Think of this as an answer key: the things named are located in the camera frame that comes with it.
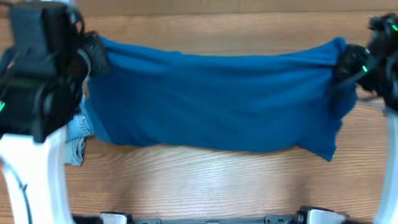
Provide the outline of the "blue polo shirt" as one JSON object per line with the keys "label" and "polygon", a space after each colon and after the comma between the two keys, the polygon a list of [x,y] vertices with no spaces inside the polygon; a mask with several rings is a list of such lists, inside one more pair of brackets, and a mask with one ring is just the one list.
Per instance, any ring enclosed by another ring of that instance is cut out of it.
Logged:
{"label": "blue polo shirt", "polygon": [[299,146],[330,161],[354,85],[336,92],[344,39],[283,55],[205,56],[103,40],[112,71],[88,80],[95,136],[119,145],[272,152]]}

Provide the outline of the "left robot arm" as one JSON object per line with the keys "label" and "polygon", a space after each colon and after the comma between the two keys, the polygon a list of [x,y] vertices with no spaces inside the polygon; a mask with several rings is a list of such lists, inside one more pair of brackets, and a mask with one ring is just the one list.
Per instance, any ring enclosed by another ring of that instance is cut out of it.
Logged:
{"label": "left robot arm", "polygon": [[1,162],[14,221],[101,223],[71,213],[63,160],[83,82],[111,71],[106,50],[68,1],[8,8],[14,43],[1,58]]}

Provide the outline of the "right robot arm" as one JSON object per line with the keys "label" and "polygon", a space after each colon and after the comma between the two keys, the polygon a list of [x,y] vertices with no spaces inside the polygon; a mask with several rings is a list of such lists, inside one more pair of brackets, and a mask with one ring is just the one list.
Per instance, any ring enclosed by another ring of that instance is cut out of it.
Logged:
{"label": "right robot arm", "polygon": [[388,154],[379,209],[373,223],[397,223],[397,14],[372,16],[367,46],[349,44],[338,57],[333,91],[350,84],[382,98],[388,118]]}

